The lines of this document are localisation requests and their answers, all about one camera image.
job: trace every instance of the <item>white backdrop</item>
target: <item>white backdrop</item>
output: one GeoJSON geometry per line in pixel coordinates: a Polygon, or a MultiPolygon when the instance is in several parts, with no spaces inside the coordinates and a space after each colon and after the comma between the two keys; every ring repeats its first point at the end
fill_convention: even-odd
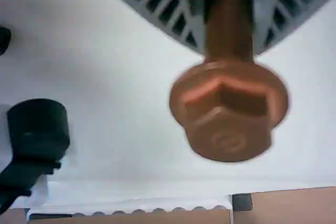
{"type": "Polygon", "coordinates": [[[46,206],[336,185],[335,12],[332,0],[259,57],[286,81],[290,113],[267,153],[221,164],[190,150],[168,107],[173,81],[200,56],[120,0],[0,0],[14,35],[0,104],[51,98],[69,114],[72,146],[46,206]]]}

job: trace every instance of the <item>black object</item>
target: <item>black object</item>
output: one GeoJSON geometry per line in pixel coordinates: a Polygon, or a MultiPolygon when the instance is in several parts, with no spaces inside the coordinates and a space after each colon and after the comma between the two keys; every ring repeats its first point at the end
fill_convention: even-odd
{"type": "Polygon", "coordinates": [[[5,53],[12,38],[12,33],[6,27],[0,26],[0,56],[5,53]]]}
{"type": "Polygon", "coordinates": [[[24,101],[7,112],[13,159],[0,173],[0,215],[42,174],[53,174],[70,144],[67,112],[48,99],[24,101]]]}
{"type": "Polygon", "coordinates": [[[233,211],[251,211],[253,209],[251,194],[232,195],[233,211]]]}

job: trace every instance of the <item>black plastic cap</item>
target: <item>black plastic cap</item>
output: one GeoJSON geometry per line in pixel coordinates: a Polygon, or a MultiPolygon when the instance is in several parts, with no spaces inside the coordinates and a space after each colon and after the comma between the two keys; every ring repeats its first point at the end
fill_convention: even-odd
{"type": "Polygon", "coordinates": [[[0,26],[0,56],[5,53],[12,38],[12,33],[6,27],[0,26]]]}
{"type": "Polygon", "coordinates": [[[13,158],[60,160],[70,144],[67,112],[56,101],[34,99],[7,112],[13,158]]]}

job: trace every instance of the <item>hex bolt head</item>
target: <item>hex bolt head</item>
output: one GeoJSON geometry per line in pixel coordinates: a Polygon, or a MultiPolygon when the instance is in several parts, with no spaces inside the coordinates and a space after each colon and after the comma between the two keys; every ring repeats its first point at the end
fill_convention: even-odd
{"type": "Polygon", "coordinates": [[[279,78],[249,62],[212,62],[183,74],[170,108],[199,155],[221,162],[258,156],[286,115],[288,95],[279,78]]]}

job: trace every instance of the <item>copper bolt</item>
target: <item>copper bolt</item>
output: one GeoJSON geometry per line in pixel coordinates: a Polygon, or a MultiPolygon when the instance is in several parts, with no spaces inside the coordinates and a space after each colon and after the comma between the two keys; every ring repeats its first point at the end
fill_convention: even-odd
{"type": "Polygon", "coordinates": [[[239,162],[271,145],[285,117],[285,85],[253,62],[253,28],[246,0],[216,0],[206,23],[204,63],[174,84],[170,107],[191,148],[201,156],[239,162]]]}

